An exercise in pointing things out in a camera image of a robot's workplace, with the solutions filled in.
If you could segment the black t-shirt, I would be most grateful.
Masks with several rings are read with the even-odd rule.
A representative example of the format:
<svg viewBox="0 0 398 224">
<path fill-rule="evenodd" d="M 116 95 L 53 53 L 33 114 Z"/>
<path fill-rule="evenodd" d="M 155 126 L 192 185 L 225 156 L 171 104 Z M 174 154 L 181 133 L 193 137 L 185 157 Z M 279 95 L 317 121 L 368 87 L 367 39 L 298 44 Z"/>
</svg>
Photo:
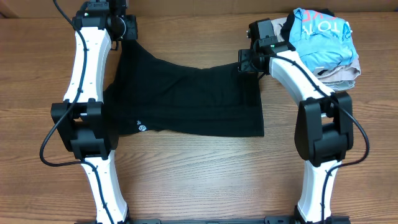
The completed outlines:
<svg viewBox="0 0 398 224">
<path fill-rule="evenodd" d="M 259 81 L 235 63 L 193 68 L 155 58 L 137 41 L 122 43 L 104 107 L 120 135 L 171 130 L 222 137 L 263 137 Z"/>
</svg>

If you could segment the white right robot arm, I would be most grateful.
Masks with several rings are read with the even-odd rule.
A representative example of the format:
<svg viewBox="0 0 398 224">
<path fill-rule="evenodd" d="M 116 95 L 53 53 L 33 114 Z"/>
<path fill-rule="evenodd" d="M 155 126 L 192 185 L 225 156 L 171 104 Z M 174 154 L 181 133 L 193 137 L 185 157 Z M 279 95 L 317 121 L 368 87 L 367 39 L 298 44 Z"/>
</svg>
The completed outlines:
<svg viewBox="0 0 398 224">
<path fill-rule="evenodd" d="M 352 100 L 319 81 L 295 47 L 279 40 L 270 19 L 251 23 L 249 49 L 240 50 L 240 72 L 271 75 L 298 106 L 294 142 L 304 161 L 302 193 L 291 217 L 266 217 L 265 223 L 349 223 L 330 208 L 338 166 L 353 147 Z"/>
</svg>

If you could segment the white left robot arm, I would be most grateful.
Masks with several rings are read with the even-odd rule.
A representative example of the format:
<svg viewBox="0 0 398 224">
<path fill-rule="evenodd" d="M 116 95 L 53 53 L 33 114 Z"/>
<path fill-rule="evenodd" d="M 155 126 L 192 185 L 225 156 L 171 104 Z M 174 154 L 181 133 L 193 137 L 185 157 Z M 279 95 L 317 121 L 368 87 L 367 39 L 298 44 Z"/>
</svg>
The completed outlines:
<svg viewBox="0 0 398 224">
<path fill-rule="evenodd" d="M 85 1 L 67 21 L 75 31 L 72 77 L 61 103 L 50 113 L 74 164 L 84 169 L 96 206 L 95 223 L 130 223 L 116 173 L 119 135 L 103 100 L 104 72 L 110 51 L 122 40 L 137 39 L 137 23 L 127 1 Z"/>
</svg>

